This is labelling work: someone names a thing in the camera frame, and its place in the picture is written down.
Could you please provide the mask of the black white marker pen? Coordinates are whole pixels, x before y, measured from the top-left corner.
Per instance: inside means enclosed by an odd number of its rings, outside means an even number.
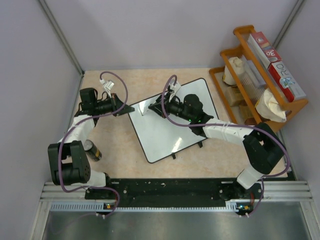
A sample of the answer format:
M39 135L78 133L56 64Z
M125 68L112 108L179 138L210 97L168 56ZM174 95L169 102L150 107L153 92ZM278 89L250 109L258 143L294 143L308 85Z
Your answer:
M148 106L144 105L144 104L139 104L138 108L139 108L139 112L142 116L144 116L149 110Z

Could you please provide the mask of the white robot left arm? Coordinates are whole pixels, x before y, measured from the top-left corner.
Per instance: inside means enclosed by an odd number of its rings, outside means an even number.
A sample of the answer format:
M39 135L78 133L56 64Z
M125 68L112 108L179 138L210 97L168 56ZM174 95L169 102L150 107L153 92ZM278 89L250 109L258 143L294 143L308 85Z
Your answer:
M117 117L134 112L135 108L124 104L115 93L106 99L98 99L98 91L92 87L80 90L80 99L68 135L48 146L52 182L60 185L62 180L65 186L82 184L96 187L97 194L106 199L113 194L114 187L107 182L106 173L91 169L85 144L89 142L88 136L100 115Z

